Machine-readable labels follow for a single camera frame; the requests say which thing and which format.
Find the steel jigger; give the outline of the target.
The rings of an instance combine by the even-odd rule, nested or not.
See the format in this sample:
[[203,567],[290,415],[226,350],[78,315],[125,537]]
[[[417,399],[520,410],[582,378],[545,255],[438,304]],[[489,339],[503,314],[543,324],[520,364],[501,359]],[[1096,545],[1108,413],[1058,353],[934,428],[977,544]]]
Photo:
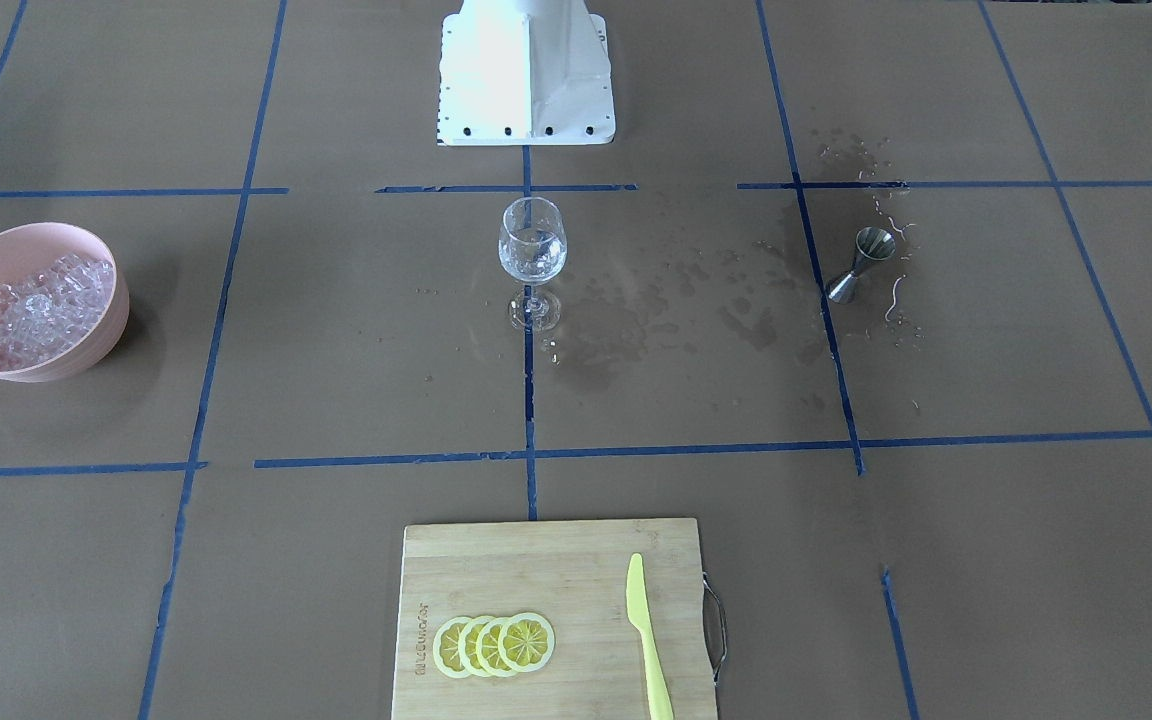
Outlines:
[[873,227],[861,228],[854,240],[852,260],[849,270],[832,279],[826,300],[832,304],[850,304],[855,300],[861,278],[877,264],[887,262],[895,255],[897,241],[890,232]]

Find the clear wine glass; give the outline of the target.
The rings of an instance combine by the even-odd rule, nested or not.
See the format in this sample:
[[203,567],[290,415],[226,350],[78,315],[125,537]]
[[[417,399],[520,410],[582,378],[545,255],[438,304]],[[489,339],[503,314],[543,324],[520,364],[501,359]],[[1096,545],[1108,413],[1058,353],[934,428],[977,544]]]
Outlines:
[[500,218],[498,258],[518,283],[509,301],[509,318],[521,331],[554,329],[561,318],[561,301],[547,283],[564,268],[568,241],[561,210],[540,196],[521,197]]

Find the clear ice cubes pile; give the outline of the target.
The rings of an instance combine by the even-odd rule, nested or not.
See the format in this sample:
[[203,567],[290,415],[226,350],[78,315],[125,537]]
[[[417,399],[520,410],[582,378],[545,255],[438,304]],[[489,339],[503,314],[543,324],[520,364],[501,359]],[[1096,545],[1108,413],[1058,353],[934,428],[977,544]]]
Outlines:
[[86,338],[113,300],[113,263],[69,252],[0,285],[0,372],[36,366]]

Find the bamboo cutting board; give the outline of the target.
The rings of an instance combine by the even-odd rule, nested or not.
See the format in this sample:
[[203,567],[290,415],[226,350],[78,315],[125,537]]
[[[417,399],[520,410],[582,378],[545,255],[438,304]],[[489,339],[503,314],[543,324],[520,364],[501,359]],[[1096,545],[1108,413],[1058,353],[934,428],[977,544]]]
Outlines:
[[[397,558],[394,719],[646,719],[641,634],[626,612],[639,555],[677,719],[717,719],[698,521],[502,521],[406,526]],[[435,632],[458,616],[535,612],[556,651],[535,673],[453,679]]]

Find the lemon slice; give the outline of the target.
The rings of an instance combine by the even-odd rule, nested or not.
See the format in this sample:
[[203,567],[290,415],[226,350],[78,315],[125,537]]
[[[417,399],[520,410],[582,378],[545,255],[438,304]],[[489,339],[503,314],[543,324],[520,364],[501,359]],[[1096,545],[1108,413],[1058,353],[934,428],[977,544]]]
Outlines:
[[461,635],[465,632],[467,626],[472,620],[472,617],[468,616],[454,616],[445,621],[435,630],[435,669],[440,670],[444,676],[448,676],[448,679],[467,679],[467,676],[473,675],[467,661],[462,660],[460,651]]
[[497,641],[500,660],[515,673],[535,673],[547,666],[556,647],[556,632],[538,612],[518,612],[506,619]]
[[470,676],[493,676],[493,670],[486,669],[479,653],[479,638],[485,626],[493,623],[497,616],[480,615],[470,617],[463,626],[457,639],[457,653],[463,670]]
[[482,626],[475,638],[475,653],[477,666],[488,676],[495,679],[509,679],[515,676],[517,670],[506,661],[502,651],[502,637],[507,634],[508,626],[511,626],[509,617],[493,617]]

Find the yellow plastic knife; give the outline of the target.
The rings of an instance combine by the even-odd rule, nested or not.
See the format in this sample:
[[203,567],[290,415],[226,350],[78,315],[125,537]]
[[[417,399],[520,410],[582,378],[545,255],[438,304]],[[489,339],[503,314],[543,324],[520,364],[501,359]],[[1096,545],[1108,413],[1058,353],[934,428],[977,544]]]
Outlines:
[[652,614],[646,597],[645,566],[641,553],[631,553],[627,562],[626,616],[628,623],[639,634],[649,719],[675,719],[675,710],[655,643]]

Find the pink bowl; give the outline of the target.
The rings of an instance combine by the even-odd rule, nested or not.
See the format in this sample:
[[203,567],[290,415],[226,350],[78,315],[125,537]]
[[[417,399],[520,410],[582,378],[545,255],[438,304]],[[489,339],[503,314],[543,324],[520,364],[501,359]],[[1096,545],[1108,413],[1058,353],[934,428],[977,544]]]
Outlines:
[[0,379],[52,382],[109,355],[131,314],[113,251],[78,225],[0,232]]

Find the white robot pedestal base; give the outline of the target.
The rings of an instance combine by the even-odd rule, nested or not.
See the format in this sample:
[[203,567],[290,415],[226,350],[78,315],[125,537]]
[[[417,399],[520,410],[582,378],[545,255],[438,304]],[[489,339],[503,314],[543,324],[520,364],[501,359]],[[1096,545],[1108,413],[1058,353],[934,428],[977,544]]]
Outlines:
[[616,137],[607,23],[584,1],[465,1],[445,15],[440,41],[439,145]]

